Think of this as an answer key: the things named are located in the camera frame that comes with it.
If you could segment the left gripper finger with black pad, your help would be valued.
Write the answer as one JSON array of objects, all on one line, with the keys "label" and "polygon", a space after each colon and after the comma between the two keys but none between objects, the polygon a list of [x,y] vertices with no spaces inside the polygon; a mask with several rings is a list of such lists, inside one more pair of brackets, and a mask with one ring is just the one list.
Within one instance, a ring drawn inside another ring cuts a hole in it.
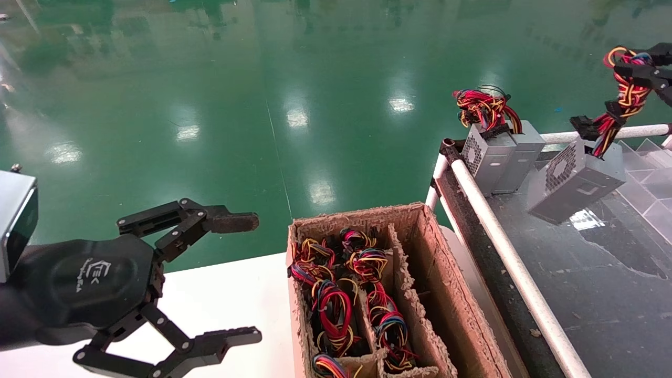
[{"label": "left gripper finger with black pad", "polygon": [[[173,347],[157,364],[107,352],[118,330],[127,331],[134,320],[148,322]],[[111,330],[96,333],[91,342],[75,352],[72,361],[89,372],[110,377],[185,377],[196,369],[221,364],[233,347],[259,343],[262,333],[255,327],[218,330],[188,338],[168,316],[153,304],[144,304]]]}]

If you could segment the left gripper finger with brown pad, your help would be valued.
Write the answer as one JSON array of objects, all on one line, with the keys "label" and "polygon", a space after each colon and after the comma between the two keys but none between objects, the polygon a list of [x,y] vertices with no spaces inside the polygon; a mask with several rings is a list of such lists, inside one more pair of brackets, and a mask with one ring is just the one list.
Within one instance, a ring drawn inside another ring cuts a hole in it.
[{"label": "left gripper finger with brown pad", "polygon": [[259,226],[256,213],[231,213],[225,205],[205,206],[189,198],[162,204],[120,218],[119,233],[142,238],[162,230],[168,233],[156,240],[158,261],[170,263],[204,235],[251,232]]}]

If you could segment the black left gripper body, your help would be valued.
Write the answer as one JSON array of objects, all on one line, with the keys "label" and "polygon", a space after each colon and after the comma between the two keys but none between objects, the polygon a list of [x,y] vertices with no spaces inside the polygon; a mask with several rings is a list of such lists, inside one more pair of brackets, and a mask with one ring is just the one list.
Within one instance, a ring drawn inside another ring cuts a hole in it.
[{"label": "black left gripper body", "polygon": [[154,250],[134,235],[31,246],[20,261],[20,300],[49,328],[108,328],[148,297]]}]

